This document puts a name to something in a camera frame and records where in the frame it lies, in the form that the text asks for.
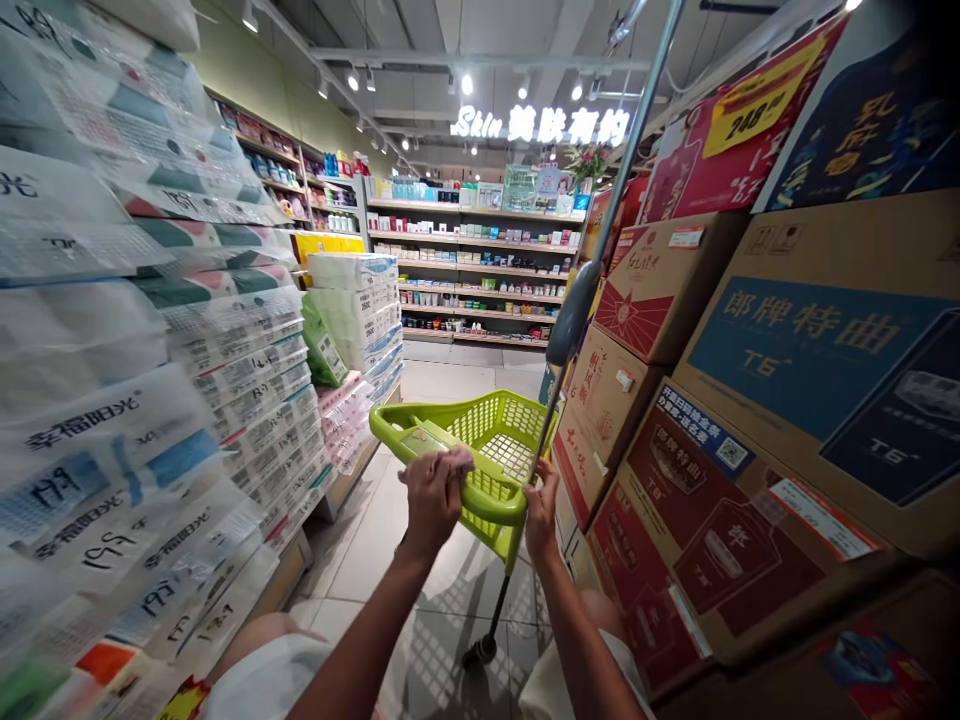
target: metal cart pole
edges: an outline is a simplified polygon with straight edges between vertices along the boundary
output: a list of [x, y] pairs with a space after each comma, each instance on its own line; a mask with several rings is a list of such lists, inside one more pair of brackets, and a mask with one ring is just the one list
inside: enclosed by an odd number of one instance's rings
[[[623, 152], [620, 161], [620, 170], [617, 172], [617, 178], [613, 183], [611, 198], [613, 205], [604, 214], [603, 225], [600, 228], [600, 241], [597, 245], [595, 259], [587, 262], [577, 273], [570, 291], [564, 300], [560, 309], [560, 315], [550, 334], [550, 343], [547, 346], [547, 362], [551, 365], [558, 365], [560, 372], [557, 374], [557, 381], [554, 383], [553, 390], [550, 392], [550, 400], [547, 403], [547, 414], [544, 418], [543, 429], [540, 431], [540, 439], [537, 442], [537, 451], [533, 456], [533, 466], [527, 476], [528, 481], [533, 479], [534, 467], [537, 458], [543, 454], [543, 447], [547, 442], [547, 432], [550, 427], [550, 420], [553, 417], [554, 409], [557, 406], [557, 400], [560, 397], [560, 388], [563, 386], [563, 380], [567, 374], [567, 366], [573, 353], [580, 343], [580, 337], [583, 335], [583, 328], [587, 322], [587, 315], [590, 312], [590, 306], [593, 303], [593, 297], [596, 294], [597, 286], [600, 282], [600, 258], [603, 257], [603, 250], [606, 247], [610, 236], [610, 230], [613, 227], [613, 219], [617, 214], [617, 207], [620, 204], [623, 188], [627, 184], [627, 178], [630, 175], [630, 165], [637, 152], [637, 146], [640, 144], [640, 138], [643, 135], [644, 126], [647, 124], [647, 118], [650, 115], [650, 108], [653, 106], [653, 98], [657, 94], [657, 85], [660, 82], [660, 75], [667, 61], [667, 54], [670, 52], [670, 45], [673, 43], [673, 36], [677, 31], [677, 24], [680, 21], [680, 14], [683, 11], [684, 0], [670, 0], [670, 11], [667, 20], [663, 26], [663, 32], [660, 35], [660, 44], [657, 47], [657, 54], [653, 58], [650, 66], [650, 74], [644, 83], [643, 93], [640, 97], [640, 105], [637, 108], [637, 114], [633, 118], [633, 126], [630, 128], [630, 136], [627, 139], [627, 147]], [[497, 623], [500, 620], [500, 611], [503, 609], [503, 601], [507, 595], [507, 587], [510, 584], [510, 576], [503, 579], [503, 585], [500, 586], [500, 595], [497, 598], [497, 607], [493, 613], [493, 619], [490, 622], [490, 629], [487, 634], [477, 640], [469, 650], [463, 654], [461, 663], [464, 668], [469, 668], [477, 661], [484, 665], [489, 663], [497, 654]]]

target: cart wheel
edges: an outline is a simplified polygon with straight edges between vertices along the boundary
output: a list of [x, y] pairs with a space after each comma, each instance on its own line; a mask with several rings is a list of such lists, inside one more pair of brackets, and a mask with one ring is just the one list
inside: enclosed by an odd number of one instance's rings
[[464, 670], [469, 670], [471, 667], [476, 665], [477, 662], [481, 662], [484, 665], [489, 665], [490, 661], [496, 656], [496, 639], [492, 635], [484, 635], [473, 645], [471, 645], [470, 649], [463, 654], [460, 664], [463, 666]]

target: green wall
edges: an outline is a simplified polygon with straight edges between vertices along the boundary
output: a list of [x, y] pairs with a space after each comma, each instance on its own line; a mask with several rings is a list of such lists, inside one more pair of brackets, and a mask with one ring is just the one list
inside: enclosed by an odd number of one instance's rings
[[200, 52], [187, 56], [204, 85], [318, 150], [343, 150], [351, 157], [359, 150], [370, 158], [373, 175], [390, 175], [390, 162], [370, 146], [369, 136], [316, 88], [295, 78], [224, 4], [194, 0], [194, 6], [217, 21], [197, 18]]

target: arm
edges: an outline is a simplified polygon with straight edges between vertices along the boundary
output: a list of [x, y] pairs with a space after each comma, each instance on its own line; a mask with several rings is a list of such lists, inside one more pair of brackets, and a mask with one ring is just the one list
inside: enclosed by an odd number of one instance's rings
[[462, 475], [450, 454], [415, 460], [405, 473], [407, 539], [287, 720], [370, 720], [400, 630], [460, 517]]
[[523, 488], [527, 496], [527, 550], [547, 598], [560, 666], [577, 720], [607, 718], [644, 720], [623, 671], [610, 654], [600, 631], [580, 600], [567, 574], [554, 532], [556, 472], [546, 460], [537, 461], [543, 487]]

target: illuminated sign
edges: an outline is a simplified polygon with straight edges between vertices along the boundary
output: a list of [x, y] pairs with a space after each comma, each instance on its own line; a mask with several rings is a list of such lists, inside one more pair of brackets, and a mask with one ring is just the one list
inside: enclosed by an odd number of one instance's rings
[[[510, 120], [507, 125], [507, 140], [523, 140], [554, 144], [569, 142], [577, 145], [593, 142], [594, 129], [597, 122], [596, 141], [616, 147], [623, 142], [630, 124], [630, 113], [625, 110], [608, 109], [603, 117], [596, 110], [579, 108], [570, 116], [567, 125], [567, 114], [557, 108], [544, 108], [540, 113], [540, 124], [537, 125], [537, 111], [530, 105], [514, 105], [510, 110]], [[494, 118], [493, 113], [484, 114], [473, 105], [464, 105], [457, 114], [457, 122], [450, 126], [450, 134], [459, 137], [494, 138], [500, 137], [503, 121]]]

